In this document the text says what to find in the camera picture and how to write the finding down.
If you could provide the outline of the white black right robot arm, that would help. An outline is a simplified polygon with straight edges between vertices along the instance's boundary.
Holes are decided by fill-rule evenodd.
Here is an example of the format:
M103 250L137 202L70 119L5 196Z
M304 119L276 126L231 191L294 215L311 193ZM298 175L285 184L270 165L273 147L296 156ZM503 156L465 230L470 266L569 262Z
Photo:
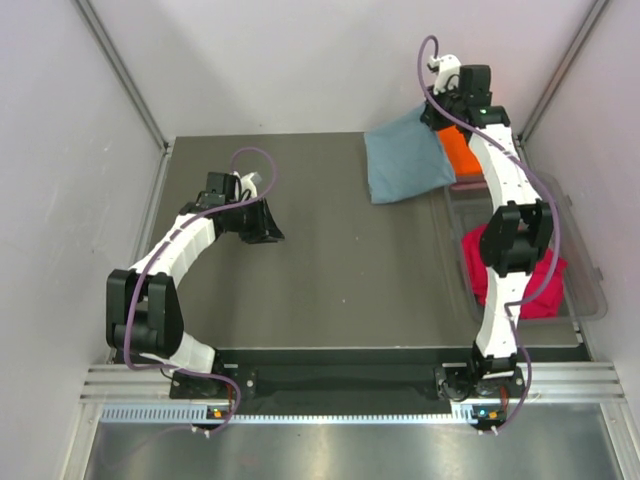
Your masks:
M517 323L526 288L559 226L557 209L530 181L513 144L506 110L492 102L491 70L434 54L418 71L436 78L421 117L433 131L454 126L478 161L493 206L480 239L488 290L466 380L487 396L517 373Z

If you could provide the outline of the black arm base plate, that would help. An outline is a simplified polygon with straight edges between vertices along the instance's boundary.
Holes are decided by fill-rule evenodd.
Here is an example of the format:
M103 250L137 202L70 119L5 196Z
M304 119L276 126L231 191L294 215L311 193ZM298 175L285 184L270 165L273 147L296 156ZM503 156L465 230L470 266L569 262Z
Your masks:
M473 348L224 349L214 372L235 380L242 398L281 392L412 394L462 401L519 397L525 371L507 360L482 360Z

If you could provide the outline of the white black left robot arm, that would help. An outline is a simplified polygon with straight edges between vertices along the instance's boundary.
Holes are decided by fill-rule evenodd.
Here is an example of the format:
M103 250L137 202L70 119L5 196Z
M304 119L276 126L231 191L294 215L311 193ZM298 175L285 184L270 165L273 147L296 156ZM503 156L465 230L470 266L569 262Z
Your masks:
M205 189L186 203L151 251L126 269L113 270L106 282L106 342L129 356L138 355L190 371L205 396L226 387L227 374L216 366L216 350L185 330L178 286L201 254L226 233L246 244L284 239L259 191L256 172L211 172Z

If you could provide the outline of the light blue t-shirt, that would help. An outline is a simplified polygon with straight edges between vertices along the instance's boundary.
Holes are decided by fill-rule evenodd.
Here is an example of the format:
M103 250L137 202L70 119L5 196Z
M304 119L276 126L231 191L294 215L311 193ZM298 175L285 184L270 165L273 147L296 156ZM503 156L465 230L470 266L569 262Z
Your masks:
M391 204L454 183L456 176L436 132L418 106L364 134L371 203Z

